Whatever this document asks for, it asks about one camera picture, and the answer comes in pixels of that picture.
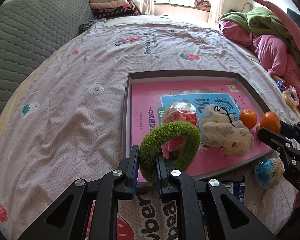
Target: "gray quilted headboard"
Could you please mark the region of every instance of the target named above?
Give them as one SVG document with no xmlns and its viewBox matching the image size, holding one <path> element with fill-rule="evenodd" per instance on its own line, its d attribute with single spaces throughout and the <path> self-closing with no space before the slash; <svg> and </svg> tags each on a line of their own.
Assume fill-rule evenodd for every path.
<svg viewBox="0 0 300 240">
<path fill-rule="evenodd" d="M 0 114 L 22 81 L 94 19 L 89 0 L 12 0 L 0 8 Z"/>
</svg>

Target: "orange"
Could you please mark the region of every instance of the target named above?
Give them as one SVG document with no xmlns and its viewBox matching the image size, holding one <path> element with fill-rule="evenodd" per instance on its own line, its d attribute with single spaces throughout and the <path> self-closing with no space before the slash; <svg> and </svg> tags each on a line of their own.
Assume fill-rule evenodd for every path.
<svg viewBox="0 0 300 240">
<path fill-rule="evenodd" d="M 257 123 L 257 114 L 250 109 L 244 109 L 240 112 L 239 120 L 241 120 L 245 127 L 252 129 Z"/>
<path fill-rule="evenodd" d="M 280 119 L 274 112 L 266 112 L 260 121 L 260 128 L 268 128 L 272 132 L 280 133 L 281 125 Z"/>
</svg>

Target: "green hair tie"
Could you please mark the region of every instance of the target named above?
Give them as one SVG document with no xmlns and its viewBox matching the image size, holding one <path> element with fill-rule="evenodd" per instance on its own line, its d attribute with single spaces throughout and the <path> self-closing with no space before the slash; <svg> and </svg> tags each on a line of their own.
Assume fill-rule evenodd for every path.
<svg viewBox="0 0 300 240">
<path fill-rule="evenodd" d="M 149 183 L 156 185 L 156 155 L 165 142 L 175 137 L 186 139 L 178 159 L 174 162 L 176 169 L 185 171 L 193 161 L 200 146 L 199 129 L 188 122 L 169 122 L 152 130 L 143 139 L 140 146 L 139 164 L 142 176 Z"/>
</svg>

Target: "bed sheet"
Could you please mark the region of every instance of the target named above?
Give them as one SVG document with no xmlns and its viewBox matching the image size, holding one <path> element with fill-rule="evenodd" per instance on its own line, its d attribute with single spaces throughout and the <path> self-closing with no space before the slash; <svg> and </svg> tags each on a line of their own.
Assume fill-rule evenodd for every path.
<svg viewBox="0 0 300 240">
<path fill-rule="evenodd" d="M 199 60 L 182 59 L 181 53 Z M 147 16 L 96 24 L 33 72 L 0 117 L 0 203 L 7 211 L 0 230 L 7 239 L 18 239 L 75 179 L 99 179 L 117 167 L 127 74 L 163 69 L 238 72 L 283 121 L 300 122 L 255 55 L 216 30 Z M 245 205 L 276 233 L 289 218 L 296 189 L 282 179 L 275 190 L 263 190 L 252 168 L 250 164 L 219 179 L 245 176 Z M 146 199 L 158 223 L 151 234 L 167 238 L 170 214 L 164 211 L 174 203 L 162 203 L 149 191 L 119 203 L 118 214 L 131 228 L 131 239 L 150 234 L 142 212 Z"/>
</svg>

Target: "silver screw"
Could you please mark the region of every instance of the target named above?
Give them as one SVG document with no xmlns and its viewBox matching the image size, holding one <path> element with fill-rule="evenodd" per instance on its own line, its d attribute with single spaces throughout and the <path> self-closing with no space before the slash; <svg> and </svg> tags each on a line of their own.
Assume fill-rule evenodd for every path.
<svg viewBox="0 0 300 240">
<path fill-rule="evenodd" d="M 83 179 L 77 179 L 75 181 L 75 185 L 78 187 L 81 187 L 82 185 L 84 185 L 84 180 Z"/>
<path fill-rule="evenodd" d="M 121 176 L 121 175 L 122 175 L 122 171 L 120 171 L 120 170 L 115 170 L 115 171 L 112 172 L 112 174 L 113 174 L 113 176 L 118 177 L 118 176 Z"/>
<path fill-rule="evenodd" d="M 171 171 L 171 175 L 172 175 L 172 176 L 175 176 L 175 177 L 178 177 L 178 176 L 181 175 L 181 171 L 173 170 L 173 171 Z"/>
<path fill-rule="evenodd" d="M 216 187 L 219 185 L 219 181 L 217 181 L 216 179 L 211 179 L 209 181 L 210 185 L 213 186 L 213 187 Z"/>
</svg>

